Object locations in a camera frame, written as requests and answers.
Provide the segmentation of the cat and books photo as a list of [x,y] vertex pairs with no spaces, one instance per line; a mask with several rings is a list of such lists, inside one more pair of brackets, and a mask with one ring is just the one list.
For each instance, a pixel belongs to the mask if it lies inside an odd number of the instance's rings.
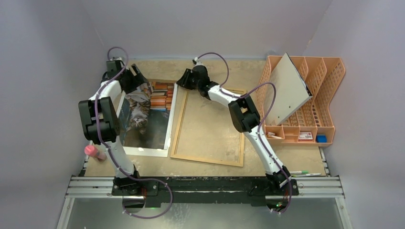
[[129,94],[122,92],[117,115],[127,155],[168,156],[177,90],[174,81],[149,80]]

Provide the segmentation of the light wooden picture frame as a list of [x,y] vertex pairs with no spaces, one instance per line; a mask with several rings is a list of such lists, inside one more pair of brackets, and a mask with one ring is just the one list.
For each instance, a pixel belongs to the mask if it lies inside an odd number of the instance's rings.
[[170,158],[231,167],[244,165],[245,137],[227,106],[184,90]]

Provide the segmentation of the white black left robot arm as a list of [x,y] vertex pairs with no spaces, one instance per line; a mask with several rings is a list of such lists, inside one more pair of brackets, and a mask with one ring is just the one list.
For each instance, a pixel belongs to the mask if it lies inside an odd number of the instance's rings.
[[106,156],[115,169],[114,190],[127,191],[130,195],[140,193],[143,182],[121,144],[121,125],[113,101],[122,92],[134,92],[146,81],[135,64],[127,69],[122,60],[110,60],[97,92],[78,104],[85,138],[105,147]]

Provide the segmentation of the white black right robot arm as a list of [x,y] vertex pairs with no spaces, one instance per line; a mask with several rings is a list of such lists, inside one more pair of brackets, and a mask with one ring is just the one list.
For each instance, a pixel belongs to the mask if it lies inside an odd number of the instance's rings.
[[267,140],[261,127],[260,114],[250,95],[237,95],[211,81],[207,68],[203,65],[186,69],[176,84],[184,89],[197,90],[202,97],[229,109],[235,129],[245,135],[259,156],[272,193],[280,194],[287,187],[292,188],[291,174]]

